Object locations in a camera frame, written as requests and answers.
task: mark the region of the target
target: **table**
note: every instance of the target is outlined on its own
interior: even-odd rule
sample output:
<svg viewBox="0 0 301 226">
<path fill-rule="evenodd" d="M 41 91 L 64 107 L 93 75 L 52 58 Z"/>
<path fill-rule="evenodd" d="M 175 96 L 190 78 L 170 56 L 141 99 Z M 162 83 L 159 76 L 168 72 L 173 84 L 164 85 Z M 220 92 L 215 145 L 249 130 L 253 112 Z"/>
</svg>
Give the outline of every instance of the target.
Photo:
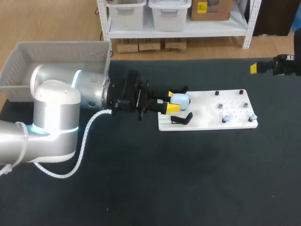
<svg viewBox="0 0 301 226">
<path fill-rule="evenodd" d="M 112 80 L 136 69 L 156 87 L 246 89 L 258 128 L 160 132 L 156 113 L 103 116 L 71 178 L 33 164 L 0 177 L 0 225 L 300 225 L 301 78 L 250 75 L 256 61 L 112 61 Z M 32 123 L 32 112 L 7 102 L 0 118 Z M 93 113 L 81 111 L 78 149 Z"/>
</svg>

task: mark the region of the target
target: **metal shelf frame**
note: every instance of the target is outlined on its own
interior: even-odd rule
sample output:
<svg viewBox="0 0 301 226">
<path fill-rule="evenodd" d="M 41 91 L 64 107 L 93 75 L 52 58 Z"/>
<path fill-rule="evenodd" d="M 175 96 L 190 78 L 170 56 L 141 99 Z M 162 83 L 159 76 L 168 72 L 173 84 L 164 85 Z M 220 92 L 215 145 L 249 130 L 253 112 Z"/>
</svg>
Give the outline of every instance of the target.
<svg viewBox="0 0 301 226">
<path fill-rule="evenodd" d="M 182 32 L 158 32 L 154 30 L 151 9 L 145 10 L 144 28 L 138 31 L 115 30 L 111 17 L 107 17 L 106 0 L 97 0 L 103 39 L 131 39 L 131 38 L 189 38 L 189 37 L 218 37 L 245 36 L 243 48 L 250 47 L 258 12 L 262 0 L 250 1 L 249 23 L 246 23 L 243 4 L 246 0 L 234 0 L 229 21 L 191 21 L 187 17 L 187 24 Z"/>
</svg>

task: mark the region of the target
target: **shelf leg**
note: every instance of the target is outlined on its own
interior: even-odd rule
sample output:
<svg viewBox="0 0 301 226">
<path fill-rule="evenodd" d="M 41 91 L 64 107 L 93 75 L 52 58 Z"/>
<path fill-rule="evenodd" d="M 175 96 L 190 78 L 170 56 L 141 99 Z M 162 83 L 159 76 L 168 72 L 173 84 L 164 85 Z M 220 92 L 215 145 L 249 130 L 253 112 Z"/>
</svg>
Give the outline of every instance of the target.
<svg viewBox="0 0 301 226">
<path fill-rule="evenodd" d="M 258 12 L 259 12 L 259 9 L 260 9 L 260 5 L 261 5 L 261 0 L 251 0 L 250 1 L 250 8 L 251 8 L 250 18 L 249 18 L 249 23 L 248 23 L 248 28 L 247 28 L 247 31 L 246 31 L 246 36 L 245 36 L 245 41 L 244 41 L 243 48 L 249 48 L 250 47 L 253 32 L 254 32 L 254 28 L 255 28 L 255 25 L 256 25 Z"/>
<path fill-rule="evenodd" d="M 111 23 L 108 23 L 107 7 L 105 6 L 104 1 L 105 0 L 97 0 L 98 12 L 99 12 L 100 23 L 102 25 L 103 40 L 110 41 L 109 29 Z"/>
</svg>

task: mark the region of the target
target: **white cable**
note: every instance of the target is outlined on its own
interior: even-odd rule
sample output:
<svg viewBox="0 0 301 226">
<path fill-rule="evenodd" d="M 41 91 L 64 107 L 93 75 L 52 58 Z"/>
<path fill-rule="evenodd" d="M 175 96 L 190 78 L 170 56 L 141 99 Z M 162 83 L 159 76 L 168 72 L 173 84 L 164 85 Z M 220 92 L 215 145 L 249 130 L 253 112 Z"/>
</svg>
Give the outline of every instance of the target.
<svg viewBox="0 0 301 226">
<path fill-rule="evenodd" d="M 20 121 L 17 121 L 16 124 L 20 124 L 22 126 L 23 131 L 24 131 L 25 141 L 23 142 L 23 147 L 22 147 L 22 150 L 20 152 L 20 155 L 19 155 L 19 158 L 17 159 L 17 161 L 13 165 L 7 164 L 5 167 L 3 167 L 0 170 L 0 176 L 2 174 L 8 174 L 8 173 L 10 173 L 13 170 L 13 168 L 15 166 L 17 166 L 22 161 L 22 159 L 24 158 L 24 155 L 26 153 L 26 150 L 27 150 L 27 142 L 28 142 L 28 130 L 27 130 L 27 127 L 26 127 L 26 125 L 23 122 L 20 122 Z"/>
<path fill-rule="evenodd" d="M 76 165 L 73 168 L 73 170 L 71 170 L 69 173 L 64 174 L 64 175 L 60 175 L 60 174 L 56 174 L 53 172 L 50 172 L 49 170 L 45 169 L 44 167 L 42 167 L 39 163 L 34 162 L 34 164 L 36 165 L 36 167 L 38 167 L 41 171 L 43 171 L 44 173 L 48 174 L 49 176 L 52 176 L 54 178 L 58 178 L 58 179 L 65 179 L 68 177 L 71 177 L 79 168 L 81 160 L 83 158 L 84 155 L 84 150 L 85 150 L 85 145 L 86 145 L 86 140 L 87 140 L 87 136 L 88 136 L 88 132 L 90 129 L 90 126 L 92 125 L 92 122 L 100 115 L 102 114 L 112 114 L 112 110 L 101 110 L 97 113 L 95 113 L 91 119 L 89 120 L 89 122 L 86 125 L 85 128 L 85 132 L 84 132 L 84 136 L 83 136 L 83 141 L 81 142 L 81 147 L 80 147 L 80 152 L 79 152 L 79 158 L 77 159 Z"/>
</svg>

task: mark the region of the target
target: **hole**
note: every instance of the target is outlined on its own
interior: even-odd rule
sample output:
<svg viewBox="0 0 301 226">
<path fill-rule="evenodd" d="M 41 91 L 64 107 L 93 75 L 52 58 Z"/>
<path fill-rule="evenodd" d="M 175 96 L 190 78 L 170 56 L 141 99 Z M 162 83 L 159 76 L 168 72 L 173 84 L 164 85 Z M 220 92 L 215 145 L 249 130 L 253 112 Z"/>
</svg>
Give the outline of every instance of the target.
<svg viewBox="0 0 301 226">
<path fill-rule="evenodd" d="M 88 105 L 89 105 L 90 107 L 94 107 L 94 106 L 95 106 L 95 103 L 94 103 L 93 101 L 90 101 L 90 102 L 88 103 Z"/>
</svg>

